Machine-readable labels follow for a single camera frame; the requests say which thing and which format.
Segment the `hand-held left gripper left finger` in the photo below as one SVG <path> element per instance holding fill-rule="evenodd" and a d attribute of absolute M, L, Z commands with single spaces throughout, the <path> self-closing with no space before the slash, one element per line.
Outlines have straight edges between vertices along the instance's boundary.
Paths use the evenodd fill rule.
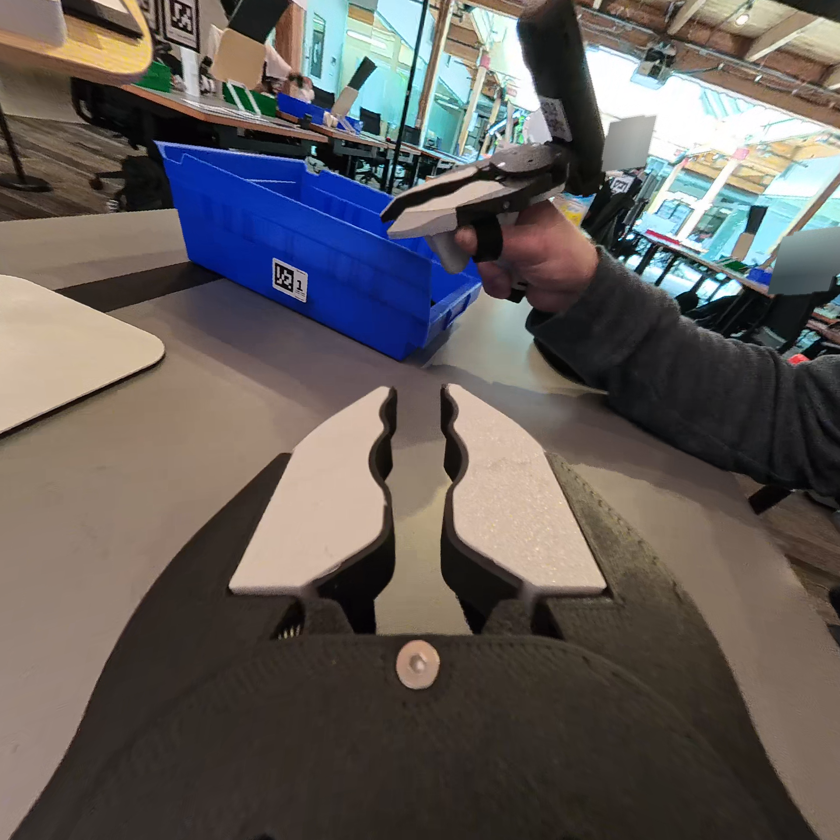
<path fill-rule="evenodd" d="M 232 595 L 338 603 L 374 634 L 395 565 L 392 470 L 397 393 L 379 386 L 293 449 L 228 584 Z"/>

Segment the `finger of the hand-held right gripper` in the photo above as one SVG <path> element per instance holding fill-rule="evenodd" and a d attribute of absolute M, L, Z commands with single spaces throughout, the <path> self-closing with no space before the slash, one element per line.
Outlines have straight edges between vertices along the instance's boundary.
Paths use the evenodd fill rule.
<path fill-rule="evenodd" d="M 525 181 L 467 181 L 454 186 L 424 183 L 397 196 L 387 207 L 388 238 L 422 238 L 511 210 Z"/>
<path fill-rule="evenodd" d="M 506 164 L 481 161 L 456 167 L 400 194 L 381 212 L 383 223 L 456 223 L 506 212 Z"/>

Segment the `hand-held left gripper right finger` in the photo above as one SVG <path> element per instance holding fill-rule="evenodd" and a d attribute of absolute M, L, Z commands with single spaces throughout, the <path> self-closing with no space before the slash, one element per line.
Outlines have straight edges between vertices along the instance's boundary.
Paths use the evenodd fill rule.
<path fill-rule="evenodd" d="M 502 602 L 591 599 L 607 582 L 541 444 L 461 385 L 440 392 L 445 437 L 440 568 L 473 634 Z"/>

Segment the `blue plastic bin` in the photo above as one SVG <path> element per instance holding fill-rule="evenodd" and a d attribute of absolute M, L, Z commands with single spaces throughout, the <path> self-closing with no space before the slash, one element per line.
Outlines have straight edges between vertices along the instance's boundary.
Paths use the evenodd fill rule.
<path fill-rule="evenodd" d="M 394 360 L 480 295 L 472 265 L 451 275 L 422 238 L 388 238 L 384 192 L 301 160 L 156 146 L 192 262 Z"/>

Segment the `person's right forearm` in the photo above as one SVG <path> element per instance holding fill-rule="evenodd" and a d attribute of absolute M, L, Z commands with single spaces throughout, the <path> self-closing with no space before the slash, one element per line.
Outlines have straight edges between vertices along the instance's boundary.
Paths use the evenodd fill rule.
<path fill-rule="evenodd" d="M 533 338 L 669 445 L 764 485 L 837 500 L 838 356 L 793 365 L 725 339 L 603 249 L 598 258 L 566 313 L 532 310 Z"/>

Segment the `person's right hand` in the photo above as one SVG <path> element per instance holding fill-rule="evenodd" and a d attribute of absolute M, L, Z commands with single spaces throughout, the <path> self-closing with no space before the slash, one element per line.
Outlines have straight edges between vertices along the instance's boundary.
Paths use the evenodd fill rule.
<path fill-rule="evenodd" d="M 500 259 L 478 264 L 483 290 L 491 298 L 507 300 L 520 280 L 532 308 L 565 313 L 595 277 L 599 252 L 550 200 L 524 209 L 501 233 Z"/>

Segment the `ceiling projector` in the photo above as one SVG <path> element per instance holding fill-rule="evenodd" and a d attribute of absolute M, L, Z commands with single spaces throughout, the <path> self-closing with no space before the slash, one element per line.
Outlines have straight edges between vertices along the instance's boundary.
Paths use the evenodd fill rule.
<path fill-rule="evenodd" d="M 666 84 L 673 73 L 676 48 L 672 44 L 659 43 L 648 47 L 631 76 L 631 82 L 645 88 L 659 89 Z"/>

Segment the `black vertical pole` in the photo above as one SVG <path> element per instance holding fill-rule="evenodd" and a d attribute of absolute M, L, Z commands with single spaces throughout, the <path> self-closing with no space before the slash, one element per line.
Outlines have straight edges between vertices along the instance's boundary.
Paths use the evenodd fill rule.
<path fill-rule="evenodd" d="M 425 20 L 427 15 L 427 10 L 429 8 L 429 1 L 422 1 L 422 8 L 421 13 L 418 19 L 418 26 L 416 30 L 416 37 L 415 37 L 415 44 L 413 48 L 413 58 L 409 68 L 408 79 L 406 83 L 406 95 L 404 97 L 403 109 L 402 109 L 402 117 L 401 121 L 398 126 L 398 131 L 396 134 L 395 139 L 395 148 L 392 160 L 392 166 L 390 170 L 390 174 L 388 175 L 387 184 L 386 184 L 386 192 L 389 196 L 393 194 L 395 180 L 396 180 L 396 170 L 399 165 L 399 160 L 402 152 L 403 147 L 403 139 L 404 134 L 406 131 L 406 123 L 407 123 L 407 114 L 410 108 L 411 103 L 411 96 L 413 93 L 413 85 L 414 85 L 414 78 L 417 71 L 417 63 L 421 53 L 421 46 L 424 38 L 424 27 L 425 27 Z"/>

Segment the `small blue background bin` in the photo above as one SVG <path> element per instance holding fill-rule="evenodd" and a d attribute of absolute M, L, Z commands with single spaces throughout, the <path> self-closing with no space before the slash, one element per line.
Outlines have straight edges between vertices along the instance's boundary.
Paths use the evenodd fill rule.
<path fill-rule="evenodd" d="M 324 108 L 313 101 L 303 101 L 284 92 L 276 95 L 277 112 L 297 121 L 309 121 L 312 125 L 323 125 Z"/>

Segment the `round wooden table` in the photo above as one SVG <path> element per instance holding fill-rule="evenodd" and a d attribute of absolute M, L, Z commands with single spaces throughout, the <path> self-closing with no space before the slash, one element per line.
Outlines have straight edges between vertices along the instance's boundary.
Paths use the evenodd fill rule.
<path fill-rule="evenodd" d="M 149 68 L 153 43 L 142 6 L 128 1 L 122 8 L 139 36 L 73 16 L 64 16 L 60 24 L 61 2 L 2 2 L 2 62 L 105 85 L 129 85 Z"/>

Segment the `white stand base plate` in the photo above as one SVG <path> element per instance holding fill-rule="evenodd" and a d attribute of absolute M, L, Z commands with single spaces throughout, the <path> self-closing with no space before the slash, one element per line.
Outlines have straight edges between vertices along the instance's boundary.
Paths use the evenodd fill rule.
<path fill-rule="evenodd" d="M 16 276 L 1 277 L 1 433 L 149 370 L 163 342 Z"/>

